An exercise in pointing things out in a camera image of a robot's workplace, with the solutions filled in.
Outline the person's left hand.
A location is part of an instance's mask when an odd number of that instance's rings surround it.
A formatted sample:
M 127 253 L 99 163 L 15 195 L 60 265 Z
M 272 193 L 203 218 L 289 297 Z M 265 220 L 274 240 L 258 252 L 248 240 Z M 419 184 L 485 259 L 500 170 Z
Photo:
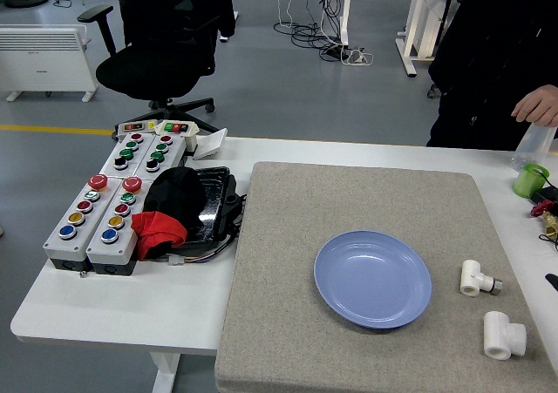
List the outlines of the person's left hand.
M 514 108 L 517 122 L 527 121 L 539 126 L 557 127 L 558 90 L 544 85 L 527 94 Z

